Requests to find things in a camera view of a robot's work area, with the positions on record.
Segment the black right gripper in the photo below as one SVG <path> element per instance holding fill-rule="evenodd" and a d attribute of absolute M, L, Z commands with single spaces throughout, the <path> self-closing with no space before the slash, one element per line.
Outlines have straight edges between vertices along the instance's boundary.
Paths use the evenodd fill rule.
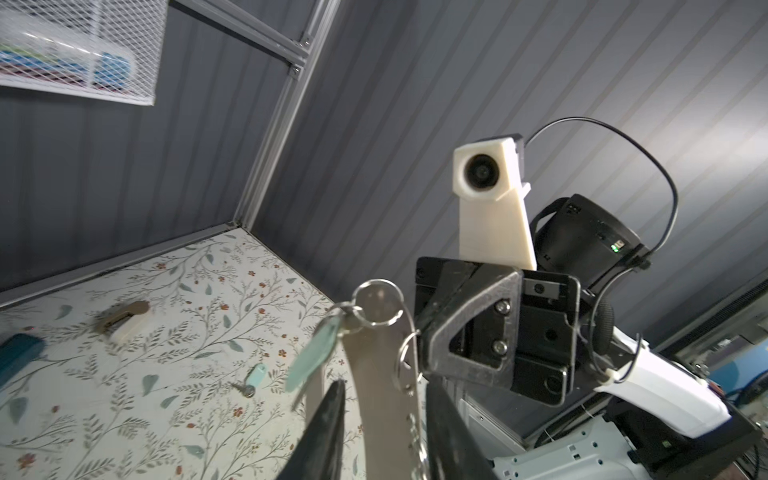
<path fill-rule="evenodd" d="M 573 388 L 579 281 L 566 274 L 421 257 L 419 362 L 427 377 L 559 406 Z"/>

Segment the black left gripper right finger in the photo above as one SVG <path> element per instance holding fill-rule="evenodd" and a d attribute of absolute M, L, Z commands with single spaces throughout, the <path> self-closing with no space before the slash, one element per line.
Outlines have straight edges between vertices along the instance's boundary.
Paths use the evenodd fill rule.
<path fill-rule="evenodd" d="M 438 376 L 427 378 L 429 479 L 497 479 Z"/>

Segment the silver metal carabiner key holder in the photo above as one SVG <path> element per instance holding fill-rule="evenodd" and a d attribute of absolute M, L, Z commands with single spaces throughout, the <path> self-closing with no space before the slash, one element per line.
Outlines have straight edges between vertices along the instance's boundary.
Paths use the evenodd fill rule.
<path fill-rule="evenodd" d="M 344 350 L 357 394 L 367 478 L 428 478 L 418 394 L 419 332 L 403 293 L 389 280 L 368 280 L 325 316 L 334 308 L 345 314 L 336 347 Z M 322 367 L 308 380 L 302 399 L 308 409 L 306 428 L 329 389 L 309 389 Z"/>

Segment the key with mint green cover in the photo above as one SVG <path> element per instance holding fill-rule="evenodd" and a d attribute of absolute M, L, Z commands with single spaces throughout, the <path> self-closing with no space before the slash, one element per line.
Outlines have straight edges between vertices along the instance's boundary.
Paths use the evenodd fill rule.
<path fill-rule="evenodd" d="M 344 317 L 345 314 L 340 308 L 332 309 L 317 325 L 312 338 L 291 364 L 285 378 L 284 390 L 288 393 L 297 391 L 291 405 L 292 411 L 301 404 L 310 377 L 333 354 L 340 338 Z"/>

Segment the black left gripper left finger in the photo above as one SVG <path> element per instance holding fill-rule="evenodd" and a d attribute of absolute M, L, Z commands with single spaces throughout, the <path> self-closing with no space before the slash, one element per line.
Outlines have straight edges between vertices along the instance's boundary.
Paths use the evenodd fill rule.
<path fill-rule="evenodd" d="M 339 480 L 345 433 L 346 385 L 334 381 L 277 480 Z"/>

